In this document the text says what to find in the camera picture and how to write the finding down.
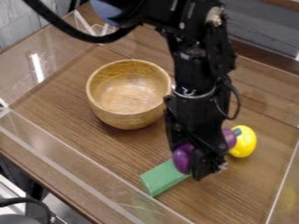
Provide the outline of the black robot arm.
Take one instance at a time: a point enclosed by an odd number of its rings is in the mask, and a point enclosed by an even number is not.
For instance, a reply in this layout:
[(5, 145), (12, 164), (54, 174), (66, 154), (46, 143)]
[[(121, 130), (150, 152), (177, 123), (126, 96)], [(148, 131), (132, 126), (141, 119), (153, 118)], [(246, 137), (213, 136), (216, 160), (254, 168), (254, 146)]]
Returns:
[(89, 43), (120, 40), (150, 25), (165, 39), (173, 63), (173, 89), (162, 98), (166, 140), (177, 169), (200, 180), (226, 166), (221, 124), (233, 120), (229, 101), (238, 97), (229, 72), (236, 54), (220, 0), (89, 0), (93, 11), (117, 30), (94, 36), (77, 30), (41, 0), (21, 0), (61, 32)]

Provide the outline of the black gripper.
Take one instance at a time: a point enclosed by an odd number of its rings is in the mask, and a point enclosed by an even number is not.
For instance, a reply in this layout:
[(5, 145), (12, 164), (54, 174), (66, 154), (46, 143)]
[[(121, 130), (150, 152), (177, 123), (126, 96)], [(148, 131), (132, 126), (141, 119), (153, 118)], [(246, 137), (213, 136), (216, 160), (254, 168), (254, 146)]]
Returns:
[(229, 119), (230, 93), (225, 87), (213, 87), (209, 92), (174, 88), (164, 97), (164, 124), (169, 150), (190, 143), (196, 150), (190, 153), (190, 176), (196, 181), (228, 168), (228, 150), (221, 124)]

